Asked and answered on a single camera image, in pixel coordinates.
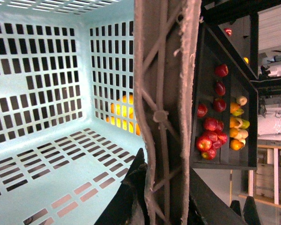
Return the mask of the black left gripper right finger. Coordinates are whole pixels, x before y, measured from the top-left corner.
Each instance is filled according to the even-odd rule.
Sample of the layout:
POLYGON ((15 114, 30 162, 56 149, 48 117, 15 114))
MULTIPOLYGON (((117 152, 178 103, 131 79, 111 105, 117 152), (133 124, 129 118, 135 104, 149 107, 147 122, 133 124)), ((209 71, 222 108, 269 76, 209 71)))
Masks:
POLYGON ((246 222, 228 207, 203 181, 190 169, 190 198, 206 225, 245 225, 246 222))

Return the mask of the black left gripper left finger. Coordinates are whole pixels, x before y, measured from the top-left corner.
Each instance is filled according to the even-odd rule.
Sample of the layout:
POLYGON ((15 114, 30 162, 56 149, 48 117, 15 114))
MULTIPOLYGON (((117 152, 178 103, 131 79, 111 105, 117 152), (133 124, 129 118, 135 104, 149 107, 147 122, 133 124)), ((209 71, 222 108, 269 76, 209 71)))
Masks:
POLYGON ((121 185, 96 220, 96 225, 147 225, 148 210, 144 198, 148 165, 140 148, 121 185))

